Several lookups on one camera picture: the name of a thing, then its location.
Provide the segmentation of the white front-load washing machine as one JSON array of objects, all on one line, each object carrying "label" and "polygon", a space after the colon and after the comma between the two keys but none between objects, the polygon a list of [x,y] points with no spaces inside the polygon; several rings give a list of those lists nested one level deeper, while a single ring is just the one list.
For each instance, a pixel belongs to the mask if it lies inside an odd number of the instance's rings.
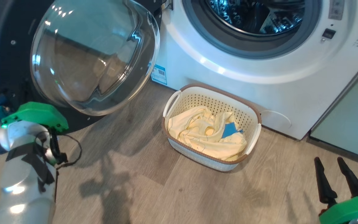
[{"label": "white front-load washing machine", "polygon": [[[270,59],[233,56],[208,43],[193,27],[182,0],[165,10],[156,65],[169,88],[203,83],[253,102],[259,111],[287,116],[292,126],[277,130],[302,139],[358,72],[358,0],[344,0],[341,21],[328,18],[329,0],[310,37],[295,50]],[[325,29],[336,31],[322,39]]]}]

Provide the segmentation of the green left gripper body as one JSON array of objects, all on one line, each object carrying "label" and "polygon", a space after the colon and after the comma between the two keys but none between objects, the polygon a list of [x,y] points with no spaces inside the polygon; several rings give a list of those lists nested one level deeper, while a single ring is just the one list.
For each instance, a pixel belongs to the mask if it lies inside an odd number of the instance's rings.
[{"label": "green left gripper body", "polygon": [[67,119],[57,108],[50,104],[39,102],[27,102],[18,110],[1,119],[1,127],[6,129],[14,122],[27,121],[55,129],[63,133],[69,129]]}]

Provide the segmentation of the blue energy label sticker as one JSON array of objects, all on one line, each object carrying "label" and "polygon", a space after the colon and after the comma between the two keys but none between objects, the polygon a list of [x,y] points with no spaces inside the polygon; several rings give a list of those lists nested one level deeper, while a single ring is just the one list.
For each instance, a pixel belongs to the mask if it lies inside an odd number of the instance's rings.
[{"label": "blue energy label sticker", "polygon": [[151,73],[151,80],[166,86],[168,83],[165,68],[159,65],[155,65]]}]

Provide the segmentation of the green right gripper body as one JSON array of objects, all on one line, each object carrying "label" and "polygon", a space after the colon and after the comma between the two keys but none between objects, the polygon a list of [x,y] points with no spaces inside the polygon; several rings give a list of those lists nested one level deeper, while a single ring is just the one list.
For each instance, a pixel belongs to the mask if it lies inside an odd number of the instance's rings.
[{"label": "green right gripper body", "polygon": [[345,224],[358,218],[358,197],[337,203],[319,215],[320,224]]}]

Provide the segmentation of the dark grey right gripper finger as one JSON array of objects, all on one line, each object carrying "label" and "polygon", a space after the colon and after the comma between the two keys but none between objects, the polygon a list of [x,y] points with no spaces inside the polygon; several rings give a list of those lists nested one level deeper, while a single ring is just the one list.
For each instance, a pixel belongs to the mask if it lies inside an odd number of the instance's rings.
[{"label": "dark grey right gripper finger", "polygon": [[330,208],[337,203],[337,193],[332,190],[327,177],[324,174],[324,166],[319,157],[314,158],[314,167],[316,172],[319,201],[326,204],[327,208]]},{"label": "dark grey right gripper finger", "polygon": [[346,162],[342,157],[337,158],[337,162],[340,168],[341,173],[345,176],[350,193],[351,198],[358,197],[358,178],[355,176],[353,171],[348,167]]}]

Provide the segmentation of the stainless steel washing machine drum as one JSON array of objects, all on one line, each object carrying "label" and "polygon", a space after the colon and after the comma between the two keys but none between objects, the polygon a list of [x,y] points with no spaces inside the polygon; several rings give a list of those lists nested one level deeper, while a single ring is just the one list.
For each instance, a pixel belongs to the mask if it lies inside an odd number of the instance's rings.
[{"label": "stainless steel washing machine drum", "polygon": [[205,0],[213,15],[237,32],[275,36],[302,23],[305,0]]}]

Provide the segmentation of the round dark glass washer door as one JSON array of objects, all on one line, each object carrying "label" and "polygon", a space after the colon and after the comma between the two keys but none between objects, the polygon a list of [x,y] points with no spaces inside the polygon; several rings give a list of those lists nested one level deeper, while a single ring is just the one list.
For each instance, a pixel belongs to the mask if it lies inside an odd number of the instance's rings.
[{"label": "round dark glass washer door", "polygon": [[70,133],[118,111],[148,81],[162,0],[0,0],[0,106],[53,105]]}]

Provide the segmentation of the grey warning sticker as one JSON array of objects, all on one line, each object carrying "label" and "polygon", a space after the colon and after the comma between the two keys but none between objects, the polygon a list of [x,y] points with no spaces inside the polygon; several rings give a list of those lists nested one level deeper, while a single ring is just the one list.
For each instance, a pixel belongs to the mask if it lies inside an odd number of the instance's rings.
[{"label": "grey warning sticker", "polygon": [[341,21],[344,13],[344,0],[329,0],[328,18]]}]

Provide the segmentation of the white perforated laundry basket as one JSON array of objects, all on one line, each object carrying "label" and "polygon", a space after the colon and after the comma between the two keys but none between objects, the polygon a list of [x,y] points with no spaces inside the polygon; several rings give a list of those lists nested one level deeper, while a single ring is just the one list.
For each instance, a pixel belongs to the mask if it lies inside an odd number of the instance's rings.
[{"label": "white perforated laundry basket", "polygon": [[[235,122],[247,140],[246,147],[239,153],[236,160],[223,161],[197,152],[168,133],[168,120],[171,117],[197,106],[206,106],[213,115],[222,112],[233,113]],[[208,85],[186,85],[176,91],[166,103],[163,111],[162,129],[168,142],[176,151],[206,167],[226,172],[233,170],[250,156],[260,136],[261,123],[259,111],[249,101]]]}]

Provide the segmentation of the light blue cabinet panel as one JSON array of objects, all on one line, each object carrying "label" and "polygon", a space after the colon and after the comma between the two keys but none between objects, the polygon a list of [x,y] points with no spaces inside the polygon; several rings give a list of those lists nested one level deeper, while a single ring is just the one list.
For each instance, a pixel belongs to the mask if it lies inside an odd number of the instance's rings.
[{"label": "light blue cabinet panel", "polygon": [[309,137],[327,149],[358,156],[358,73],[314,125]]}]

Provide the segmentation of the round white filter cover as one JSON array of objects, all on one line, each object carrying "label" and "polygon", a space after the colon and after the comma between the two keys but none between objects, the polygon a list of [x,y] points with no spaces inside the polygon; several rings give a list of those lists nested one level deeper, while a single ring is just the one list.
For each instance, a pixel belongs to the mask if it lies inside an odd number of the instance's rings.
[{"label": "round white filter cover", "polygon": [[290,119],[277,111],[263,110],[260,111],[260,116],[262,124],[271,129],[289,129],[292,126]]}]

